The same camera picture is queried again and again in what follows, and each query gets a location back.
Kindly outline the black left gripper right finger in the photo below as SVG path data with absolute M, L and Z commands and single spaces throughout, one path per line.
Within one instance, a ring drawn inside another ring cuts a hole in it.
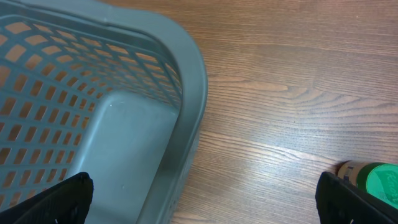
M 315 199 L 321 224 L 397 224 L 397 209 L 331 172 L 322 172 Z

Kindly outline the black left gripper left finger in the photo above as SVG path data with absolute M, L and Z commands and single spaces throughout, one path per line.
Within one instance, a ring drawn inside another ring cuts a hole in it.
M 80 172 L 1 212 L 1 224 L 84 224 L 93 199 L 93 180 Z

